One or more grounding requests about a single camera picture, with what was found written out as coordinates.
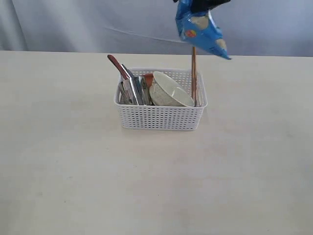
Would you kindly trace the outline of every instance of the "table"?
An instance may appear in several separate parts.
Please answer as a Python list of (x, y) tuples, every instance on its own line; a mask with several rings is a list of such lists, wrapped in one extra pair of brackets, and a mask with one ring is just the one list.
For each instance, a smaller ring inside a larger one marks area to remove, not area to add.
[(1, 51), (0, 233), (312, 234), (313, 58), (198, 66), (209, 102), (198, 130), (138, 131), (121, 128), (105, 54)]

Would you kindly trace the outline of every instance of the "plastic basket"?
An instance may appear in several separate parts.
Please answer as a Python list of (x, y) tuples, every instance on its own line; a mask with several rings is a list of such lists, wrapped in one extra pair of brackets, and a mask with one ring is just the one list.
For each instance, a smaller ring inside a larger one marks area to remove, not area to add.
[[(130, 69), (135, 76), (160, 71), (178, 82), (191, 94), (190, 70), (166, 69)], [(114, 102), (118, 107), (122, 126), (127, 129), (193, 131), (197, 129), (203, 110), (207, 106), (207, 98), (203, 79), (197, 75), (198, 105), (197, 107), (138, 106), (120, 103), (120, 92), (117, 88)]]

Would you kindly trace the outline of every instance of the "gray backdrop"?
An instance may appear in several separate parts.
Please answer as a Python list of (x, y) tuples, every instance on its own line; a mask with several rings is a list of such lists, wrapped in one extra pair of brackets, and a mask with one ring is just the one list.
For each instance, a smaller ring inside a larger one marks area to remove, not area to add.
[[(189, 54), (172, 0), (0, 0), (0, 46)], [(232, 0), (213, 11), (230, 54), (313, 56), (313, 0)]]

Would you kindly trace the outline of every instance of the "blue bag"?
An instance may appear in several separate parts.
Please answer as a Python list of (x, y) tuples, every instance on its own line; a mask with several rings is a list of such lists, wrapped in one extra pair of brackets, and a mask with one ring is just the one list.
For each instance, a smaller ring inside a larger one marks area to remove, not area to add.
[(186, 41), (195, 47), (199, 47), (211, 54), (230, 60), (222, 32), (220, 28), (215, 25), (210, 12), (211, 9), (215, 8), (217, 5), (207, 4), (205, 8), (202, 8), (203, 11), (193, 12), (192, 8), (195, 6), (193, 3), (200, 1), (209, 3), (209, 0), (179, 1), (176, 14), (179, 37), (182, 41)]

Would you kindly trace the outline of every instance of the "snack bag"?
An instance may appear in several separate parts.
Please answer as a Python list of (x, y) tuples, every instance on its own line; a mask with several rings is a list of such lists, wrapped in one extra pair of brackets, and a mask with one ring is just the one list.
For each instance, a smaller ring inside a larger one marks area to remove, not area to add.
[(176, 24), (181, 40), (230, 60), (222, 32), (211, 16), (213, 8), (229, 1), (179, 0)]

